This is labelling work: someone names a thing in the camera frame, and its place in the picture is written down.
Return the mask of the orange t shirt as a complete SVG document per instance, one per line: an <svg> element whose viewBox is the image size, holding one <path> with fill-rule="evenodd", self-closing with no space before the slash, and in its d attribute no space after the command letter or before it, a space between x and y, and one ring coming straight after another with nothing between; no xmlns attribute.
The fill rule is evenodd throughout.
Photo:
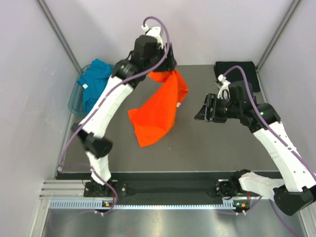
<svg viewBox="0 0 316 237"><path fill-rule="evenodd" d="M151 72L149 77L161 87L140 108L128 111L140 147L155 144L172 129L177 110L189 92L178 70Z"/></svg>

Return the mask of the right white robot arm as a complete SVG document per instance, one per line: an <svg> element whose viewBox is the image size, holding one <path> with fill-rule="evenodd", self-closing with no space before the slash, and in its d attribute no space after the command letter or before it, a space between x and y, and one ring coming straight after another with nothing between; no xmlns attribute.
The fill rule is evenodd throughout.
<svg viewBox="0 0 316 237"><path fill-rule="evenodd" d="M288 216L315 202L315 175L300 160L273 106L257 103L251 84L233 82L218 94L208 93L195 119L215 123L239 120L263 145L281 174L280 179L273 179L242 169L228 179L228 187L219 194L233 197L252 192L272 200Z"/></svg>

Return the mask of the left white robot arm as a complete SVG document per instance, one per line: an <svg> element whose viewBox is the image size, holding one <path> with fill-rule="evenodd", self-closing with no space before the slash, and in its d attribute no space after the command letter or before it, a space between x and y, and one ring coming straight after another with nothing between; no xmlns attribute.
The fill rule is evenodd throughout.
<svg viewBox="0 0 316 237"><path fill-rule="evenodd" d="M116 195L110 181L108 156L113 143L105 137L107 127L122 102L147 74L172 71L175 66L171 42L163 44L157 38L146 35L137 38L128 57L115 64L93 109L72 128L74 135L81 141L91 169L91 178L85 185L84 197Z"/></svg>

